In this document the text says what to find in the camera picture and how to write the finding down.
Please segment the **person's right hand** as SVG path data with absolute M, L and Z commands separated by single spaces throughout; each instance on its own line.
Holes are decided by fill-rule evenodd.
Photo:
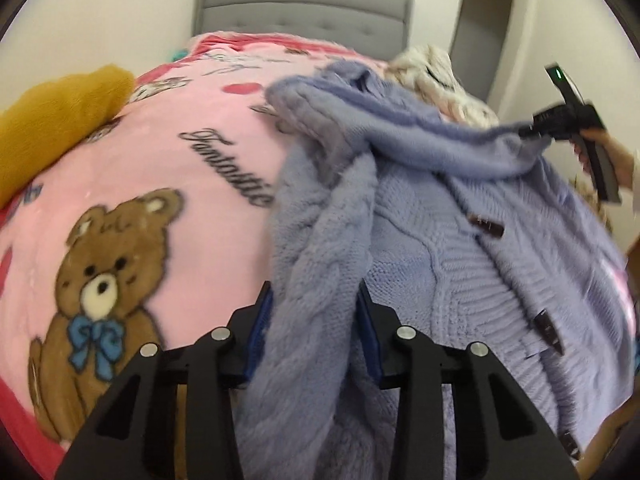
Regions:
M 639 189 L 639 155 L 629 151 L 605 129 L 582 129 L 570 137 L 582 168 L 589 170 L 601 200 L 617 200 L 620 188 Z

